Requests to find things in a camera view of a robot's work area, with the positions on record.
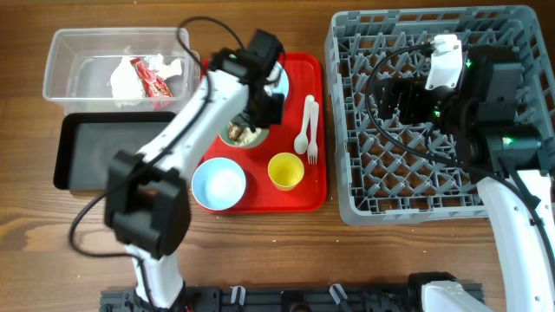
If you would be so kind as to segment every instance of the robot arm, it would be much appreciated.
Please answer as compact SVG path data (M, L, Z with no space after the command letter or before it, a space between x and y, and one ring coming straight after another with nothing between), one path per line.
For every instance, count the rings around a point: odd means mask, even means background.
M212 56L207 75L192 99L172 122L137 154L119 152L109 168L104 222L134 258L138 300L144 309L182 311L185 282L175 251L185 236L191 212L187 198L193 173L208 147L230 120L248 127L280 124L284 95L273 94L268 79L280 75L275 66L283 47L278 39L258 30L249 47L222 49ZM207 89L211 96L206 101ZM198 115L196 122L193 116ZM186 125L191 125L182 134ZM129 177L177 140L152 168L129 182ZM155 194L144 189L154 182Z
M459 160L517 186L526 203L498 180L471 173L492 223L507 309L551 311L555 227L547 173L552 167L539 131L514 122L514 99L522 75L519 58L509 49L469 48L463 68L462 48L455 35L436 36L433 46L425 81L384 79L375 84L378 114L388 119L399 109L403 124L432 122L454 136ZM539 228L547 237L540 235ZM481 311L480 303L456 285L439 280L423 283L422 309Z
M243 112L249 100L249 86L239 82L239 78L222 70L209 71L212 78L212 98L205 112L191 129L180 139L172 152L156 163L169 171L176 168L185 181L190 182L197 164L205 151L213 143L218 133L236 115ZM162 148L175 138L184 125L200 110L208 88L206 79L200 83L192 99L173 118L172 122L154 140L143 146L138 153L148 162L156 157Z

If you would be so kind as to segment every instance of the light blue bowl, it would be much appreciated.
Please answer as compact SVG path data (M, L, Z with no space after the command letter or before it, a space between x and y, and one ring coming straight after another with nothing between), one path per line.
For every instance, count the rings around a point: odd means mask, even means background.
M215 158L205 161L193 175L193 196L206 209L223 211L233 207L245 193L246 177L233 160Z

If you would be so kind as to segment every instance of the wooden table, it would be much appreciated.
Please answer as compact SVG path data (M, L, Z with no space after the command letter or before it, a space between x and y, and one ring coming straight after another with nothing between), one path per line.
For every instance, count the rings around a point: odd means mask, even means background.
M98 308L100 291L135 284L127 259L90 259L69 250L67 232L90 196L55 189L52 175L63 111L41 94L45 61L61 28L174 26L188 16L213 16L246 40L255 28L276 34L288 51L305 51L323 64L323 41L335 12L480 5L479 1L9 1L0 6L0 309L76 311ZM493 0L493 4L521 3ZM554 4L528 1L538 13L555 55ZM202 56L234 47L220 28L189 29ZM326 107L331 102L326 96ZM504 287L487 220L404 226L347 226L339 217L333 165L331 109L328 128L329 197L316 212L217 217L193 203L193 223L179 249L188 285L246 287L327 286L404 282L411 272L448 271L484 284L487 304L505 309ZM80 244L120 250L102 224L102 208L84 219Z

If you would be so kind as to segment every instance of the gray dish rack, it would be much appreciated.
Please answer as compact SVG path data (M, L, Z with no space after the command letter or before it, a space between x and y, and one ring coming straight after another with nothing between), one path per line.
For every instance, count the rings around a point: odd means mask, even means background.
M331 19L324 48L335 122L339 206L346 224L487 217L466 172L394 147L373 128L364 107L362 87L386 51L444 33L455 33L465 46L490 44L518 52L523 75L515 120L539 129L555 163L555 81L538 18L530 7L338 12ZM377 77L423 76L428 71L429 62L416 51L400 55ZM381 122L398 140L426 151L424 133L430 124L402 125L398 115ZM454 156L456 142L451 136L433 132L428 143L436 153Z

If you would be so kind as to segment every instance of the red snack wrapper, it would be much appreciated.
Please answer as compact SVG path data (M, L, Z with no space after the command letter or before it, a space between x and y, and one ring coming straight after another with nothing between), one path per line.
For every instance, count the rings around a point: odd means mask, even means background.
M172 92L167 87L167 84L152 71L148 70L145 62L137 57L131 60L131 65L135 68L137 75L142 81L142 85L147 92L147 97L172 97ZM161 110L167 107L170 102L157 101L153 103L154 110Z

